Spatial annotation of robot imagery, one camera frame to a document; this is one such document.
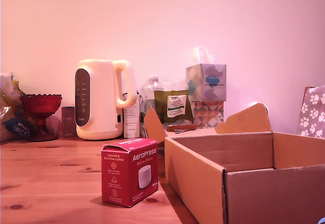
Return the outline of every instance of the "plastic bottle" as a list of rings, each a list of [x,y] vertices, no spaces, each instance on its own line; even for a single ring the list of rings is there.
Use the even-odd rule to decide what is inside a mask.
[[[144,95],[146,100],[145,113],[150,107],[154,109],[154,91],[164,90],[162,83],[159,82],[158,76],[150,76],[148,82],[144,86]]]

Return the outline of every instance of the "geometric patterned box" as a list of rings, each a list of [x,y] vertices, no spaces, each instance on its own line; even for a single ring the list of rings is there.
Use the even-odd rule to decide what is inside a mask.
[[[226,101],[226,65],[197,64],[186,68],[190,101]]]
[[[216,127],[223,121],[223,102],[191,102],[191,106],[199,129]]]

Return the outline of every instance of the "wooden tabletop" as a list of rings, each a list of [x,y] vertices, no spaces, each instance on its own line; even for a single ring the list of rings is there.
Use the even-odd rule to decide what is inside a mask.
[[[1,223],[197,223],[165,179],[159,149],[159,190],[132,208],[102,202],[105,141],[2,142]]]

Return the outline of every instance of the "food packet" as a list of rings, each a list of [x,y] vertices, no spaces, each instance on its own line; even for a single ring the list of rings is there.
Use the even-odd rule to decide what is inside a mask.
[[[37,122],[21,107],[18,81],[13,76],[1,75],[1,134],[0,141],[19,137],[30,137],[34,134]]]
[[[194,118],[188,99],[188,90],[155,91],[155,111],[160,122],[167,125],[189,124]]]

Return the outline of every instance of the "electric kettle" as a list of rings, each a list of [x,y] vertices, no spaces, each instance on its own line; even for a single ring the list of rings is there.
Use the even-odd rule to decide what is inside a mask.
[[[124,71],[127,99],[122,100]],[[122,108],[137,99],[132,67],[126,60],[88,59],[78,62],[75,76],[77,135],[85,140],[119,137],[123,133]]]

